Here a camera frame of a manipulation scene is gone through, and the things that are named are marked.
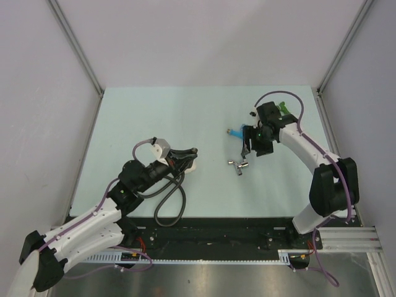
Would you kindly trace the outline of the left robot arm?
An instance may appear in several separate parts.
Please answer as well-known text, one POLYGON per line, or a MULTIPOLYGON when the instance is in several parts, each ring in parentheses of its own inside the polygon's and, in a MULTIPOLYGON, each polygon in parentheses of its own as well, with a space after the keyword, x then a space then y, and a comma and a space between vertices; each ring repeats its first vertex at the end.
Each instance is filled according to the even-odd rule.
POLYGON ((146 190, 163 179, 179 189, 185 175, 195 170, 197 157, 197 148, 176 150, 157 137, 135 144, 132 160, 123 165, 96 205, 45 234, 35 230, 25 237, 19 257, 19 271, 25 277, 16 295, 49 290, 96 252, 119 244, 132 246, 137 227, 128 215, 148 197, 146 190))

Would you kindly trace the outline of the green faucet with white elbow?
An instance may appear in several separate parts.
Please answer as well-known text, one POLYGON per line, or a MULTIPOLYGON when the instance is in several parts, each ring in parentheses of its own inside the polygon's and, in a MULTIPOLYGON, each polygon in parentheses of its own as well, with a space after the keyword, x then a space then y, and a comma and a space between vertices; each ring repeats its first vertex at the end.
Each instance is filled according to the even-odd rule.
POLYGON ((291 112, 288 110, 288 108, 286 107, 286 104, 284 101, 281 101, 278 105, 277 105, 278 110, 280 111, 281 115, 288 115, 291 112))

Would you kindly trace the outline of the chrome metal faucet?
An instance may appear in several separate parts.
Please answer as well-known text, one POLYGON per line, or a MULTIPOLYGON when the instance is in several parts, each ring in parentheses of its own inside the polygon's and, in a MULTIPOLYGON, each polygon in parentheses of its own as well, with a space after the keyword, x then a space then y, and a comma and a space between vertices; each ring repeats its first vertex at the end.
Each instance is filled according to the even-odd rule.
POLYGON ((228 160, 227 163, 229 165, 232 165, 235 168, 236 174, 238 176, 241 176, 243 174, 243 169, 247 168, 249 166, 249 162, 248 162, 246 156, 243 156, 242 160, 239 162, 237 162, 235 160, 228 160))

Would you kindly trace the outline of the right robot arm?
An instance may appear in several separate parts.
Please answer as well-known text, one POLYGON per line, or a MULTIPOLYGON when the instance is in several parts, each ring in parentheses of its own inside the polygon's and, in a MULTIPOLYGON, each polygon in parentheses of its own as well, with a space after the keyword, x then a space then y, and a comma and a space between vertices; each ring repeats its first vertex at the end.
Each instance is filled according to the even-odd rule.
POLYGON ((339 211, 351 216, 359 202, 358 170, 352 158, 341 158, 313 141, 292 114, 281 115, 274 102, 255 105, 252 126, 243 127, 242 156, 255 151, 258 157, 273 153, 275 142, 289 148, 312 174, 308 205, 292 219, 286 243, 300 248, 308 234, 339 211))

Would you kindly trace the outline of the white pipe elbow fitting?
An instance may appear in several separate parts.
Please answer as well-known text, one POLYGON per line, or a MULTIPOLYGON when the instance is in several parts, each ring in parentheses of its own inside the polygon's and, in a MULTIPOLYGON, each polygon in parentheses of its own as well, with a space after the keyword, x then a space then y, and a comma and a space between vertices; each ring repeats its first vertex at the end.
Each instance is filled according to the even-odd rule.
POLYGON ((196 165, 196 161, 194 160, 194 161, 192 162, 192 165, 191 165, 189 168, 187 168, 187 169, 184 171, 184 173, 185 173, 185 174, 191 173, 191 172, 193 172, 196 168, 197 168, 197 165, 196 165))

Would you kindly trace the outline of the blue plastic faucet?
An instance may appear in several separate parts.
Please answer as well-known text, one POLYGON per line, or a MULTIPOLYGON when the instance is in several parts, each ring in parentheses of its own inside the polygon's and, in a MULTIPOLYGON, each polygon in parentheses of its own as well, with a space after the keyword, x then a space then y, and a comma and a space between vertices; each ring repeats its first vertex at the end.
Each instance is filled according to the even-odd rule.
POLYGON ((238 139, 243 140, 243 128, 245 124, 242 124, 238 130, 227 129, 226 133, 230 136, 237 137, 238 139))

